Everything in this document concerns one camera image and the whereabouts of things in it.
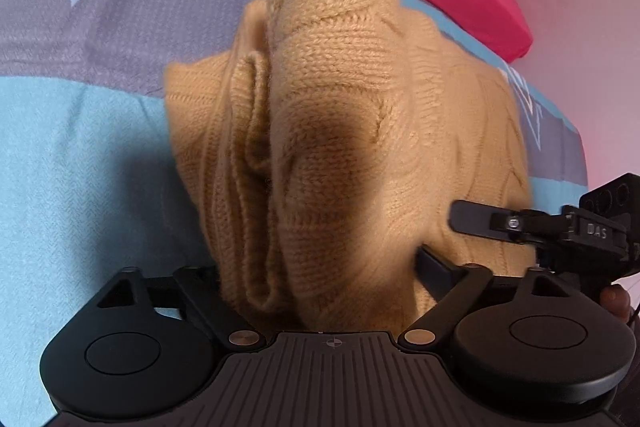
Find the person's hand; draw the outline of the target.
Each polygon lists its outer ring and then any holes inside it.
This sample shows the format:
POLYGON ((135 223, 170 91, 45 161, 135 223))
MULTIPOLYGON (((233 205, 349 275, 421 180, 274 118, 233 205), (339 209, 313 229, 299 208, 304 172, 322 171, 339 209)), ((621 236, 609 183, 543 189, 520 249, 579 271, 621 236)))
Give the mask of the person's hand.
POLYGON ((627 323, 631 317, 630 296, 626 289, 618 284, 608 286, 601 291, 600 305, 624 323, 627 323))

